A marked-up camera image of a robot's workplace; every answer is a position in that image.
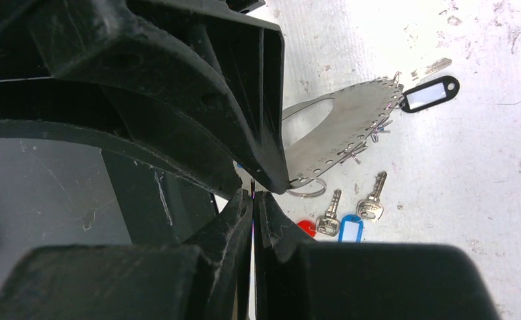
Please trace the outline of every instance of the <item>key head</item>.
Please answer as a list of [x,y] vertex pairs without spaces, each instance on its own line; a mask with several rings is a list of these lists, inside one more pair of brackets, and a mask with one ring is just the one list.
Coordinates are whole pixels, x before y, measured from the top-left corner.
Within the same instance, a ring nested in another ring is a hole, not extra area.
[[339,233],[341,223],[330,217],[321,216],[317,218],[317,232],[334,237]]
[[356,215],[372,222],[377,222],[383,213],[384,207],[375,201],[362,200],[356,206]]

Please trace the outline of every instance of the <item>metal plate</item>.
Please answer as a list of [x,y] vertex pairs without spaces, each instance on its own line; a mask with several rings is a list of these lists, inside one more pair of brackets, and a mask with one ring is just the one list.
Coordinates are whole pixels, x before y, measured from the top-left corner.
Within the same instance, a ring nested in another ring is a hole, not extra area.
[[[396,86],[390,79],[379,78],[285,109],[282,120],[322,100],[332,99],[333,102],[333,109],[323,122],[286,149],[290,180],[318,177],[345,158],[402,101],[402,90],[402,85]],[[290,188],[302,187],[309,181],[296,180]]]

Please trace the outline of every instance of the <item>black key tag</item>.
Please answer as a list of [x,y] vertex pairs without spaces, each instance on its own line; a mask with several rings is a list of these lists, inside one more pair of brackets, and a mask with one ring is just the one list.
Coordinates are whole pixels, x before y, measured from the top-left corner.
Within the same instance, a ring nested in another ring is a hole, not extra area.
[[446,75],[404,92],[402,110],[415,113],[456,97],[460,84],[457,79]]

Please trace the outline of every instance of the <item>key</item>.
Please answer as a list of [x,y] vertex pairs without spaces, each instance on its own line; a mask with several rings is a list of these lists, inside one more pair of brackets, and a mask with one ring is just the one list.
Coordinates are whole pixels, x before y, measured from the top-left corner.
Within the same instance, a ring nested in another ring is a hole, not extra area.
[[341,223],[337,221],[337,206],[339,206],[339,199],[341,198],[341,189],[335,190],[331,204],[325,214],[317,218],[317,231],[324,235],[334,237],[339,232]]
[[384,213],[384,207],[380,204],[380,192],[382,192],[382,188],[384,187],[386,176],[386,171],[382,171],[378,174],[376,183],[374,184],[374,190],[365,200],[358,202],[356,215],[372,222],[377,222],[380,219],[382,213]]

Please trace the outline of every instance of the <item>blue object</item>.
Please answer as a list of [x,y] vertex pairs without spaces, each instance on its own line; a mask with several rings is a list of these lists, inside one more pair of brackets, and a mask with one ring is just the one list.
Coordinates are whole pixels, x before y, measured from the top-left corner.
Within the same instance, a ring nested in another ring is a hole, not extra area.
[[341,220],[339,242],[360,242],[362,238],[362,228],[362,219],[359,216],[344,216],[344,218]]

